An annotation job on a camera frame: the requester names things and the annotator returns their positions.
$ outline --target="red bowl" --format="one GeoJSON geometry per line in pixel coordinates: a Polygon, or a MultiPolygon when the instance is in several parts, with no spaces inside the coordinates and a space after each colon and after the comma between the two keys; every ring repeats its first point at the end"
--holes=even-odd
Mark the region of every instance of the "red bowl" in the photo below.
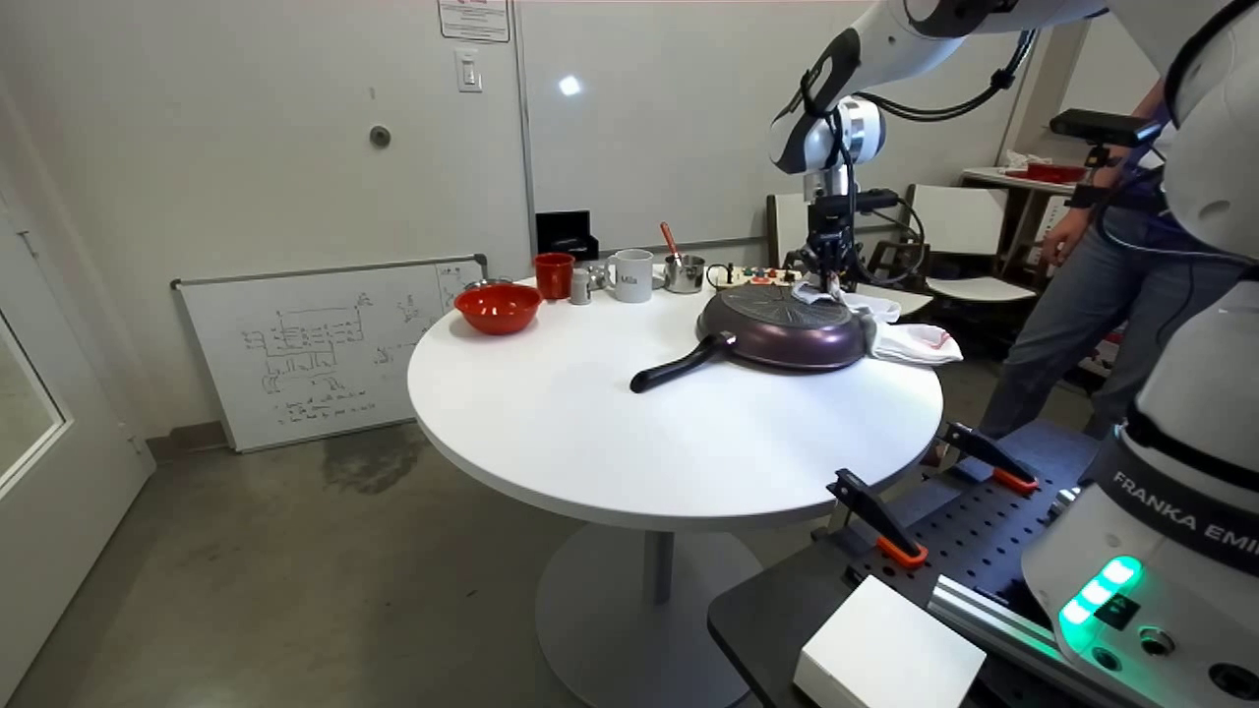
{"type": "Polygon", "coordinates": [[[456,294],[456,313],[485,335],[514,335],[533,323],[542,294],[520,285],[486,285],[456,294]]]}

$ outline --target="frying pan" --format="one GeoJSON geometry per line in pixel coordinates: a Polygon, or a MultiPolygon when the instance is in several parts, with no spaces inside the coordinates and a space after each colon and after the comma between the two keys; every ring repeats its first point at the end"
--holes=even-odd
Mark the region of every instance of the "frying pan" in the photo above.
{"type": "Polygon", "coordinates": [[[872,323],[838,298],[802,303],[785,289],[723,289],[696,318],[699,347],[629,378],[632,394],[657,390],[716,353],[772,369],[843,369],[865,357],[872,323]]]}

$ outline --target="pan handle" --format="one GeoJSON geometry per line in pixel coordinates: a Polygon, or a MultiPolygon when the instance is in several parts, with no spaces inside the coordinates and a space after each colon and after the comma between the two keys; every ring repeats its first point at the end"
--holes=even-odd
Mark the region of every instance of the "pan handle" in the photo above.
{"type": "Polygon", "coordinates": [[[733,332],[710,332],[710,335],[699,340],[699,347],[693,353],[684,353],[678,364],[666,364],[666,368],[651,368],[651,369],[636,369],[629,378],[629,390],[632,394],[647,394],[647,390],[696,369],[699,364],[709,364],[710,353],[733,351],[733,347],[734,347],[733,332]]]}

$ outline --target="table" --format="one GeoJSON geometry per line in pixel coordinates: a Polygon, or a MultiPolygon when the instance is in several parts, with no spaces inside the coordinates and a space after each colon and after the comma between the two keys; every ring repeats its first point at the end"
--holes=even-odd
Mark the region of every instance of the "table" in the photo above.
{"type": "MultiPolygon", "coordinates": [[[[1024,580],[1024,549],[1049,522],[1047,509],[1053,505],[1053,494],[1075,488],[1091,469],[1096,440],[1034,423],[1002,437],[1002,448],[1037,473],[1043,488],[1034,496],[1020,499],[994,486],[945,486],[945,476],[940,486],[920,486],[911,496],[890,505],[908,537],[931,549],[931,567],[906,574],[872,554],[870,537],[849,530],[810,545],[710,604],[710,636],[763,706],[810,706],[793,689],[793,663],[865,574],[876,574],[918,606],[928,606],[940,574],[967,583],[987,597],[999,597],[1009,580],[1024,580]]],[[[1058,697],[1049,685],[1037,685],[990,653],[967,706],[1049,708],[1076,699],[1058,697]]]]}
{"type": "Polygon", "coordinates": [[[1020,268],[1024,252],[1037,239],[1037,229],[1043,229],[1049,199],[1071,199],[1075,193],[1075,184],[1009,176],[999,164],[965,171],[958,176],[975,181],[975,184],[999,184],[999,188],[1020,193],[1013,229],[1005,233],[1005,239],[1002,239],[1005,248],[1002,248],[1002,260],[999,260],[1002,276],[1009,268],[1020,268]]]}
{"type": "Polygon", "coordinates": [[[590,522],[556,550],[533,597],[539,646],[587,706],[742,697],[702,613],[760,564],[721,530],[818,518],[832,469],[881,486],[940,427],[936,376],[872,357],[838,376],[709,364],[629,394],[636,369],[696,347],[702,303],[542,303],[511,340],[445,317],[407,357],[407,397],[439,457],[590,522]]]}

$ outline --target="light switch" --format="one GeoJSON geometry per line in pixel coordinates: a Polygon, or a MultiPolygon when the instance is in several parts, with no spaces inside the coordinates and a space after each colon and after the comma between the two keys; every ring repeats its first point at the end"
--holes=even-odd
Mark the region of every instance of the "light switch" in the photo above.
{"type": "Polygon", "coordinates": [[[485,96],[485,77],[481,77],[481,65],[474,65],[474,48],[459,45],[452,56],[456,56],[456,91],[459,96],[485,96]]]}

